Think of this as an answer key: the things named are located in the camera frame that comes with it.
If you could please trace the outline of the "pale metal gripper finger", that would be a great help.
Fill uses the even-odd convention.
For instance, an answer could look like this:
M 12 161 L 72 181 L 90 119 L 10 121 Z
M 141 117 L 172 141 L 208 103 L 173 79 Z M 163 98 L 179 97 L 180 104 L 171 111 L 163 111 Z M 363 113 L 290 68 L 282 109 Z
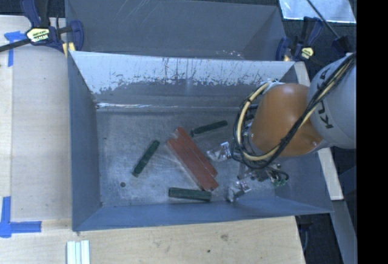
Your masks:
M 237 180 L 228 187 L 226 199 L 228 202 L 232 203 L 251 190 L 251 187 L 249 187 L 245 180 Z
M 231 158 L 228 141 L 223 142 L 206 152 L 207 157 L 213 162 L 223 162 Z

